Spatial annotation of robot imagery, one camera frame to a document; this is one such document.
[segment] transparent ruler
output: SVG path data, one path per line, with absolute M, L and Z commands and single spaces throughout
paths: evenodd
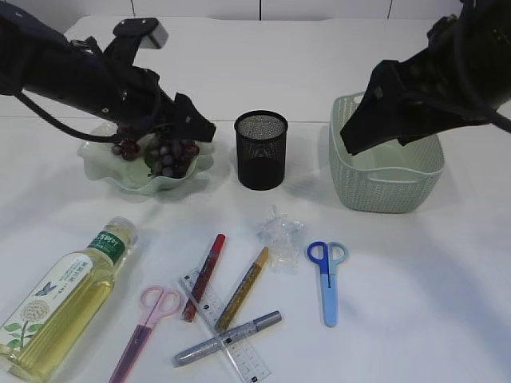
M 204 292 L 200 303 L 197 303 L 192 296 L 192 290 L 197 277 L 199 276 L 199 272 L 199 268 L 196 268 L 189 271 L 187 274 L 182 275 L 179 279 L 179 284 L 184 290 L 187 298 L 191 299 L 195 304 L 197 313 L 202 317 L 213 336 L 220 341 L 218 333 L 215 331 L 215 323 L 224 310 L 224 304 L 213 292 L 210 285 L 206 287 L 206 291 Z M 262 381 L 271 374 L 271 371 L 264 364 L 259 355 L 257 355 L 247 339 L 232 345 L 224 345 L 223 350 L 227 354 L 241 380 L 245 383 L 256 383 L 257 381 Z

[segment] flower illustration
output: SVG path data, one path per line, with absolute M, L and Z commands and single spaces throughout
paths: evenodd
M 20 317 L 24 321 L 37 322 L 45 318 L 50 312 L 50 306 L 45 301 L 32 301 L 23 307 Z
M 11 334 L 9 335 L 14 338 L 12 341 L 7 343 L 7 347 L 12 347 L 13 349 L 19 348 L 21 351 L 28 340 L 32 339 L 35 333 L 44 326 L 42 323 L 34 323 L 33 325 L 28 326 L 29 323 L 41 321 L 49 312 L 50 306 L 48 306 L 48 303 L 45 301 L 32 301 L 27 303 L 26 306 L 22 308 L 22 312 L 19 314 L 20 318 L 25 321 L 23 326 L 19 323 L 11 323 L 3 327 L 4 330 L 10 331 Z M 20 329 L 22 331 L 21 333 L 14 332 Z

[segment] blue scissors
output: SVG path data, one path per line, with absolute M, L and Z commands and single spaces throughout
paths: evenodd
M 321 247 L 320 254 L 323 254 L 321 259 L 312 255 L 312 250 L 315 247 Z M 338 247 L 343 252 L 343 255 L 337 259 L 334 259 L 334 247 Z M 348 258 L 348 250 L 337 242 L 325 243 L 318 241 L 309 245 L 307 248 L 307 256 L 312 262 L 319 266 L 323 317 L 328 327 L 334 327 L 337 325 L 337 281 L 335 279 L 337 265 L 346 261 Z

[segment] crumpled plastic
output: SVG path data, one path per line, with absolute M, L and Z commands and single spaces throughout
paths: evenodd
M 257 236 L 270 253 L 270 266 L 275 273 L 296 274 L 299 260 L 299 234 L 305 228 L 300 221 L 290 221 L 272 206 L 271 218 L 260 225 Z

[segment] white wall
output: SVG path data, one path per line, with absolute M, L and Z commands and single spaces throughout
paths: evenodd
M 132 17 L 132 0 L 7 0 L 65 31 L 90 14 Z M 458 14 L 459 0 L 261 0 L 263 20 L 440 18 Z M 259 0 L 133 0 L 136 16 L 259 19 Z
M 133 0 L 133 5 L 137 16 L 259 19 L 259 0 Z
M 390 18 L 441 18 L 459 15 L 460 0 L 394 0 Z
M 89 14 L 132 17 L 130 0 L 7 0 L 61 32 Z

